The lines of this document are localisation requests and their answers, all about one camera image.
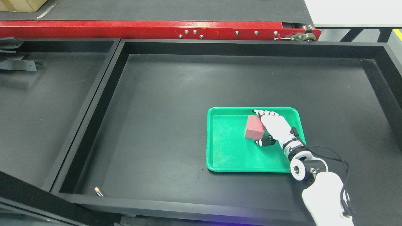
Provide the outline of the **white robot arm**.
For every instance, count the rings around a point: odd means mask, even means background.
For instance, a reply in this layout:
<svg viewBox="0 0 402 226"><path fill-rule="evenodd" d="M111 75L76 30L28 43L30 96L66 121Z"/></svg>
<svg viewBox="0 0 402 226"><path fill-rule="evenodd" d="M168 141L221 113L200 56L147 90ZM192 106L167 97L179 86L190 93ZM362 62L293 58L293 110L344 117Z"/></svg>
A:
<svg viewBox="0 0 402 226"><path fill-rule="evenodd" d="M353 226L348 206L345 182L330 172L325 157L311 151L311 147L291 137L280 142L290 161L294 179L305 183L302 199L317 226Z"/></svg>

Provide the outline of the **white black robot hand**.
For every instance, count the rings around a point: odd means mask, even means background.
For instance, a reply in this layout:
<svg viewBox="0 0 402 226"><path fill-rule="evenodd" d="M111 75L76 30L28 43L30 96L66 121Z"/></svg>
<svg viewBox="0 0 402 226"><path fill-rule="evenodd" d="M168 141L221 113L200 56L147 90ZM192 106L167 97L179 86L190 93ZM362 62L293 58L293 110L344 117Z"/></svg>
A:
<svg viewBox="0 0 402 226"><path fill-rule="evenodd" d="M259 109L253 109L252 112L260 117L260 121L267 132L279 142L281 148L296 139L291 133L290 124L277 112Z"/></svg>

